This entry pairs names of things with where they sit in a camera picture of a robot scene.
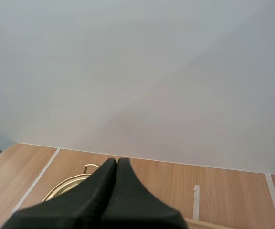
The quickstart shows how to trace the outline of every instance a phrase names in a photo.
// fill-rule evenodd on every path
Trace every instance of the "gold metal object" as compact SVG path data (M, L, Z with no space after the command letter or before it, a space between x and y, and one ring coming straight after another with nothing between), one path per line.
M96 164L87 164L84 166L84 173L76 175L74 177L70 177L64 181L62 181L60 184L58 184L56 187L54 187L43 199L42 202L48 201L54 197L57 197L61 195L64 192L67 192L68 190L74 188L75 186L79 185L81 182L83 182L85 179L87 179L89 176L91 176L91 173L87 173L88 167L97 167L99 168L99 165Z

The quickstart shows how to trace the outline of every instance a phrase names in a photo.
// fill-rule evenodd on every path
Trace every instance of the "white wall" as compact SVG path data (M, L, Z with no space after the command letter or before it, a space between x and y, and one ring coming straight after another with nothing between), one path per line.
M275 0L0 1L0 148L275 173Z

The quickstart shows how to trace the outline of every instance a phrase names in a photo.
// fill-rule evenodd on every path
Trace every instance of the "gold handle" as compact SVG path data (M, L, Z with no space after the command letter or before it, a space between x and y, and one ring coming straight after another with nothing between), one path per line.
M86 170L88 169L88 167L96 167L99 168L99 165L96 164L87 164L84 166L84 173L86 173Z

